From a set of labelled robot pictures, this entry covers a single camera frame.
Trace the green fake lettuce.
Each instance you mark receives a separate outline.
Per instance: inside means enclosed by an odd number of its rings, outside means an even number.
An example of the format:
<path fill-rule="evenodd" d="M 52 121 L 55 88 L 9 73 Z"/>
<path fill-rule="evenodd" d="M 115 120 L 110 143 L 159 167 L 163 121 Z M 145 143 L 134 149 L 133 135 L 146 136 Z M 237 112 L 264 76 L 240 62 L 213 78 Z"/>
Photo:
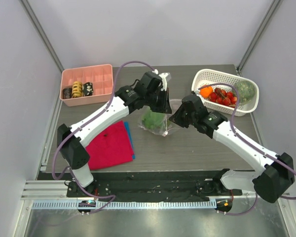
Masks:
<path fill-rule="evenodd" d="M 165 130 L 166 128 L 166 116 L 162 113 L 153 112 L 151 109 L 142 115 L 142 126 L 148 130 Z"/>

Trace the clear zip top bag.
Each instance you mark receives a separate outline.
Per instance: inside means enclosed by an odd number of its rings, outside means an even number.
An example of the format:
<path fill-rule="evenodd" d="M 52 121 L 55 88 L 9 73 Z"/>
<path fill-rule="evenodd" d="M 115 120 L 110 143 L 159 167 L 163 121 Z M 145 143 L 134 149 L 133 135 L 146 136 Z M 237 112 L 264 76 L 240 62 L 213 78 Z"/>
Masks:
<path fill-rule="evenodd" d="M 178 131 L 180 127 L 169 120 L 181 105 L 180 99 L 170 99 L 171 114 L 153 112 L 150 107 L 144 107 L 139 116 L 138 127 L 155 135 L 167 136 Z"/>

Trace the orange fake orange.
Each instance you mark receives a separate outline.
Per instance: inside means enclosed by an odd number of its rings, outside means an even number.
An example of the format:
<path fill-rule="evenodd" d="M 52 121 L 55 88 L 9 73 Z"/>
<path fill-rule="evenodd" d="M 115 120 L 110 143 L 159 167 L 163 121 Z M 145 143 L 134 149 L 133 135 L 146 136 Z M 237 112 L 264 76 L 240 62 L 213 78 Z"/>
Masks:
<path fill-rule="evenodd" d="M 209 98 L 209 96 L 213 93 L 213 88 L 211 86 L 204 87 L 200 89 L 199 93 L 203 98 Z"/>

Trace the red yellow lychee bunch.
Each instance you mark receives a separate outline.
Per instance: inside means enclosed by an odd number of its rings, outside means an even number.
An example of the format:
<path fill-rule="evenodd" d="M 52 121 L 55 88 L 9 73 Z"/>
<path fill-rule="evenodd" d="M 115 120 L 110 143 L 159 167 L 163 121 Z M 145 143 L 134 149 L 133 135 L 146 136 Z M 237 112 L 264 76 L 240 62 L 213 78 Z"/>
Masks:
<path fill-rule="evenodd" d="M 228 107 L 235 107 L 237 96 L 231 91 L 225 91 L 221 88 L 215 88 L 213 93 L 209 96 L 211 102 L 221 104 Z"/>

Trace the green netted fake melon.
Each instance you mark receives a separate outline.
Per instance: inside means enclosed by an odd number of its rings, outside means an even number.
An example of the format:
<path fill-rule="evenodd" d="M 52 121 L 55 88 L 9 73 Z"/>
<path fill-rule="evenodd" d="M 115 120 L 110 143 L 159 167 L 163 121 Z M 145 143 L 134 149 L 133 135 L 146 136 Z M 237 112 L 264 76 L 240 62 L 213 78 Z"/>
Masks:
<path fill-rule="evenodd" d="M 238 91 L 240 104 L 248 103 L 255 96 L 255 86 L 250 81 L 238 81 L 234 87 Z"/>

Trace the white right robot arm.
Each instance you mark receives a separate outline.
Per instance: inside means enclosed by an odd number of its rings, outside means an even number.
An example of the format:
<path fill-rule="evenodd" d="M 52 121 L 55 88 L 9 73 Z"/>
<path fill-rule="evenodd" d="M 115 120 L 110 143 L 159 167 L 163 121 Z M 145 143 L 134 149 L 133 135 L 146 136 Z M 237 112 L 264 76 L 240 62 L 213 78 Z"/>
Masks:
<path fill-rule="evenodd" d="M 213 182 L 218 195 L 233 189 L 246 190 L 274 203 L 295 181 L 293 159 L 288 154 L 279 156 L 238 129 L 233 131 L 227 117 L 217 111 L 209 112 L 195 94 L 184 97 L 169 120 L 180 127 L 192 125 L 198 132 L 229 147 L 253 168 L 252 171 L 223 170 L 221 177 Z"/>

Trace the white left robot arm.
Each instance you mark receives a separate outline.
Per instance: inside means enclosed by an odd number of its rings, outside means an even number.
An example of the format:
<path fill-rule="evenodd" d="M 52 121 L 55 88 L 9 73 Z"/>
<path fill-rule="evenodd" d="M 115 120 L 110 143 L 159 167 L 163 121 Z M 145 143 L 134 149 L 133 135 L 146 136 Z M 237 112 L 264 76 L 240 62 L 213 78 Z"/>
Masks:
<path fill-rule="evenodd" d="M 121 87 L 100 109 L 71 126 L 61 125 L 57 129 L 57 148 L 70 166 L 78 191 L 84 197 L 94 194 L 95 184 L 88 162 L 90 155 L 86 147 L 107 127 L 144 106 L 153 112 L 171 114 L 169 102 L 170 73 L 146 72 L 133 85 Z"/>

